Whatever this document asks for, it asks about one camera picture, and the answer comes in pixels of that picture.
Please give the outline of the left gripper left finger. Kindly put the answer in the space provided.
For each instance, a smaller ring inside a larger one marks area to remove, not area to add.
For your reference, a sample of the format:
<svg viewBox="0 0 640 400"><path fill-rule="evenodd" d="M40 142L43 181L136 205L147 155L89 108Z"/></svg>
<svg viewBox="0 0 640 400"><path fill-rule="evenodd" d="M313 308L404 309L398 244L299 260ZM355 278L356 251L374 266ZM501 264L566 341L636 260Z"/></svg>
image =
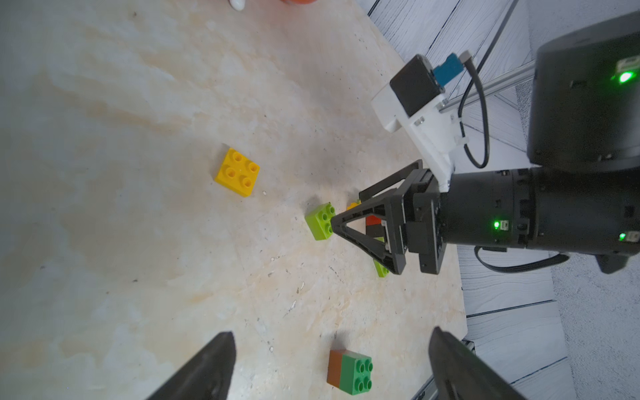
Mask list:
<svg viewBox="0 0 640 400"><path fill-rule="evenodd" d="M221 332L148 399L225 400L231 386L236 357L233 333Z"/></svg>

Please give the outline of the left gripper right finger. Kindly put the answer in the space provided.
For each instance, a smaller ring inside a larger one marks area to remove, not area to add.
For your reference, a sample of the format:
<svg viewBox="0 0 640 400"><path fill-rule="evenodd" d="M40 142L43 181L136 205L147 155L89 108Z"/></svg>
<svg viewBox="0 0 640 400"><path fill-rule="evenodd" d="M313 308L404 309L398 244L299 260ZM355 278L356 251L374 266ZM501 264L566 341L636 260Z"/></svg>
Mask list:
<svg viewBox="0 0 640 400"><path fill-rule="evenodd" d="M438 399L525 397L449 332L436 327L428 348Z"/></svg>

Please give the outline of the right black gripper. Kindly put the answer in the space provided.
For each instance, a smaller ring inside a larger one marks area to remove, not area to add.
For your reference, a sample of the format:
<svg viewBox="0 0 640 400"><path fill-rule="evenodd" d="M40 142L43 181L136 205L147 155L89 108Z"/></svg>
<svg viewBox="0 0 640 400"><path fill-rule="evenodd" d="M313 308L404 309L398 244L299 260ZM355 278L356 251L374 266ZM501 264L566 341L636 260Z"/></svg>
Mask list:
<svg viewBox="0 0 640 400"><path fill-rule="evenodd" d="M404 216L403 195L391 186L422 168L419 159L361 191L359 204L332 217L333 232L394 275L406 267L407 246L418 255L422 273L437 275L449 244L503 251L533 240L531 168L455 174L446 193L426 173L408 190Z"/></svg>

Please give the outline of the black lego brick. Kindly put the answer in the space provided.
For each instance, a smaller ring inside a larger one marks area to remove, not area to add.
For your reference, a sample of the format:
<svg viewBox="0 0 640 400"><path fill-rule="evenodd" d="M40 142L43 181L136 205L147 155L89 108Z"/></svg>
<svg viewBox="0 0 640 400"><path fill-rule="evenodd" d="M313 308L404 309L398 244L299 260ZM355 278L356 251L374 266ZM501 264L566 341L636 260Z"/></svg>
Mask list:
<svg viewBox="0 0 640 400"><path fill-rule="evenodd" d="M366 226L366 235L368 235L371 238L377 238L377 237L386 237L387 236L387 230L385 228L385 226L378 225L378 226Z"/></svg>

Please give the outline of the red lego brick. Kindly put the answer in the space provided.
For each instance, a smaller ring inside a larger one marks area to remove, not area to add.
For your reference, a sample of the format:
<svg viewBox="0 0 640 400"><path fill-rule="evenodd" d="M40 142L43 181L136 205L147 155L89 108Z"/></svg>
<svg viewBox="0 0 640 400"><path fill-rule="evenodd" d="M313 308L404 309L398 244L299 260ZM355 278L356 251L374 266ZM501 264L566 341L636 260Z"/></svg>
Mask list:
<svg viewBox="0 0 640 400"><path fill-rule="evenodd" d="M369 227L369 226L378 226L378 225L382 224L382 221L383 220L381 220L381 218L378 218L376 216L370 215L370 216L366 217L365 223L366 223L367 227Z"/></svg>

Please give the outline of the yellow square lego brick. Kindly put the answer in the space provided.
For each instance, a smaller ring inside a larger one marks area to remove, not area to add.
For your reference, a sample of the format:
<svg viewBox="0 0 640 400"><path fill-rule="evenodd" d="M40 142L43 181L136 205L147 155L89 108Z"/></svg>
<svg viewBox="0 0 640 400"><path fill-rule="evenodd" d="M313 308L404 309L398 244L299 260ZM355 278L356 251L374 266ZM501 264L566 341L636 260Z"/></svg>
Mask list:
<svg viewBox="0 0 640 400"><path fill-rule="evenodd" d="M355 208L356 206L360 205L362 202L360 200L350 203L350 205L347 206L346 210L350 210L352 208Z"/></svg>

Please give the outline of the long lime lego brick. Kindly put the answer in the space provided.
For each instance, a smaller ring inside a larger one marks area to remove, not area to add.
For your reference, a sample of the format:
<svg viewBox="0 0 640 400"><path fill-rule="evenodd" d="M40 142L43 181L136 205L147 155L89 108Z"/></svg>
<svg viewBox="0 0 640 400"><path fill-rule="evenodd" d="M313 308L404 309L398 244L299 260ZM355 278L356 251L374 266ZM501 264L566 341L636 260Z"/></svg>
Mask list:
<svg viewBox="0 0 640 400"><path fill-rule="evenodd" d="M377 237L376 240L385 243L384 237ZM385 266L381 265L381 263L378 260L376 259L373 260L373 264L380 278L385 278L389 274L389 271L385 268Z"/></svg>

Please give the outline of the dark green lego brick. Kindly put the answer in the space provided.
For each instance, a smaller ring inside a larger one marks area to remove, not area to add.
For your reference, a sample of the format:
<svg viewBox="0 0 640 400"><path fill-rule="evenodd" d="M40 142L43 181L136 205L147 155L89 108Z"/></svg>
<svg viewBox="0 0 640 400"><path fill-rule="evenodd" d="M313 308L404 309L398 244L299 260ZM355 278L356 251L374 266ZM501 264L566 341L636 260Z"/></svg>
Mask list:
<svg viewBox="0 0 640 400"><path fill-rule="evenodd" d="M339 388L350 395L367 393L373 386L373 361L369 356L349 350L341 352Z"/></svg>

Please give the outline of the brown lego brick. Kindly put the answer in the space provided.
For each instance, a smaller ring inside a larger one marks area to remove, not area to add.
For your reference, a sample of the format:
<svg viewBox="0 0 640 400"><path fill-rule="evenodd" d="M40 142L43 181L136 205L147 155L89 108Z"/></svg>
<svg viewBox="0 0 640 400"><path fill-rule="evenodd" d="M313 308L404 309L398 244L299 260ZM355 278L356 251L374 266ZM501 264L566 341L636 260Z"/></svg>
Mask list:
<svg viewBox="0 0 640 400"><path fill-rule="evenodd" d="M340 388L344 349L333 349L329 353L327 383Z"/></svg>

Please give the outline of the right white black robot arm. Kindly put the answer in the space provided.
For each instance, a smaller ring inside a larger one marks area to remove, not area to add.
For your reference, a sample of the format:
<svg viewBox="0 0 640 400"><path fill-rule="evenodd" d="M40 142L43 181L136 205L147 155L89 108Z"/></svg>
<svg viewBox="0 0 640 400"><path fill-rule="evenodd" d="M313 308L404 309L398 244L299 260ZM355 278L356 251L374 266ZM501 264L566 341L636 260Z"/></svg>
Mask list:
<svg viewBox="0 0 640 400"><path fill-rule="evenodd" d="M438 274L450 244L481 251L551 253L509 268L522 273L596 258L603 273L639 252L639 15L629 13L541 46L533 66L529 168L457 173L451 153L466 148L460 115L448 115L444 86L461 72L478 100L488 86L469 53L433 67L414 56L373 98L390 133L404 129L421 158L361 191L359 205L334 216L333 232L386 270L406 253Z"/></svg>

